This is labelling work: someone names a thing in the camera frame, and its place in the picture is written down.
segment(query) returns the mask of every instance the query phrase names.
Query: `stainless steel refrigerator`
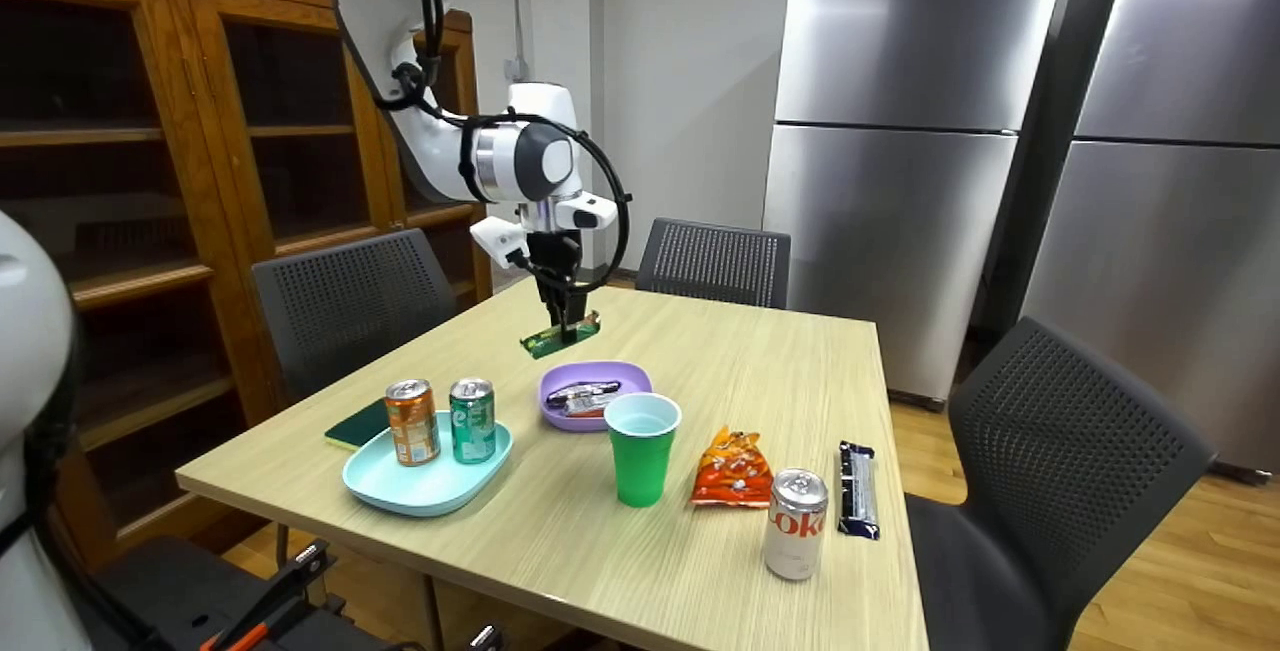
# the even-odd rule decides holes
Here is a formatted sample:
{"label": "stainless steel refrigerator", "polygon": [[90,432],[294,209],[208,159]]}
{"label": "stainless steel refrigerator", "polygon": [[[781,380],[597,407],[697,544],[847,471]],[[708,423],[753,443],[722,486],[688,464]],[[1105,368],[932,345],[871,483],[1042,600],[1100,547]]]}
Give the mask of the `stainless steel refrigerator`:
{"label": "stainless steel refrigerator", "polygon": [[764,229],[896,395],[951,390],[1053,1],[787,0]]}
{"label": "stainless steel refrigerator", "polygon": [[1280,0],[1069,0],[1060,38],[1023,313],[1280,469]]}

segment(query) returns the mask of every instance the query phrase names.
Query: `chair backrest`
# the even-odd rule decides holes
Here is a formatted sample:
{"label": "chair backrest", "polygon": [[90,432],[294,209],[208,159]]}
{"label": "chair backrest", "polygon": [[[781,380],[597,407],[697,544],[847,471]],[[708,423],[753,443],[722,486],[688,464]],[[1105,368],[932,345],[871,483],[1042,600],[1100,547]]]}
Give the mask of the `chair backrest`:
{"label": "chair backrest", "polygon": [[1021,318],[951,400],[979,519],[1016,547],[1069,637],[1213,458],[1156,391]]}
{"label": "chair backrest", "polygon": [[636,288],[695,299],[787,308],[791,237],[654,219]]}
{"label": "chair backrest", "polygon": [[421,336],[457,308],[420,230],[253,263],[253,281],[296,399]]}

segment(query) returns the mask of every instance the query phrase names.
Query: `green cup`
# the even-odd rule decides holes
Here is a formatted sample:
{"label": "green cup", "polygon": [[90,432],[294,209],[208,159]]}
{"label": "green cup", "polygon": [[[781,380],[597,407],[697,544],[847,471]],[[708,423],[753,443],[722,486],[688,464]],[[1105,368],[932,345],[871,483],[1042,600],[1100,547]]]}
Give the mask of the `green cup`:
{"label": "green cup", "polygon": [[680,405],[657,393],[627,393],[604,408],[613,443],[618,501],[643,509],[662,499],[671,441],[680,426]]}

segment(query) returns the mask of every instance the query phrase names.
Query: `wooden tabletop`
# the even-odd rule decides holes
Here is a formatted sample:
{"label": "wooden tabletop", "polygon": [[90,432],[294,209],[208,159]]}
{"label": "wooden tabletop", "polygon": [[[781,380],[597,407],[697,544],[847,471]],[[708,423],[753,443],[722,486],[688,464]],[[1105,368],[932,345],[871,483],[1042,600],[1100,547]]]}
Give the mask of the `wooden tabletop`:
{"label": "wooden tabletop", "polygon": [[[192,460],[178,481],[636,646],[928,648],[873,324],[623,288],[594,292],[589,306],[600,312],[598,336],[530,359],[517,340],[547,315],[534,281],[522,281]],[[608,434],[563,434],[541,420],[541,373],[582,359],[632,361],[681,404],[657,506],[617,501]],[[398,379],[429,379],[447,405],[465,376],[494,382],[513,437],[489,486],[435,519],[356,500],[342,483],[349,454],[324,441],[325,428]],[[873,446],[881,540],[842,536],[833,514],[818,573],[773,576],[760,558],[763,510],[689,504],[698,459],[726,423],[760,432],[774,469],[814,469],[836,490],[837,443]]]}

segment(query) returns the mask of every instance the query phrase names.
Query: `light blue plate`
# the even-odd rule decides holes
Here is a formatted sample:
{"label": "light blue plate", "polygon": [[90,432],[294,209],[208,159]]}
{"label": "light blue plate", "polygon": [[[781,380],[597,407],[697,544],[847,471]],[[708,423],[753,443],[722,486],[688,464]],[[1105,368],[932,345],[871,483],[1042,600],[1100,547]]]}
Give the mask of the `light blue plate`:
{"label": "light blue plate", "polygon": [[404,515],[444,515],[475,499],[511,454],[511,431],[495,425],[497,450],[483,464],[453,460],[453,427],[449,411],[435,411],[440,430],[440,455],[421,467],[404,467],[396,459],[392,428],[365,443],[342,468],[342,481],[356,498]]}

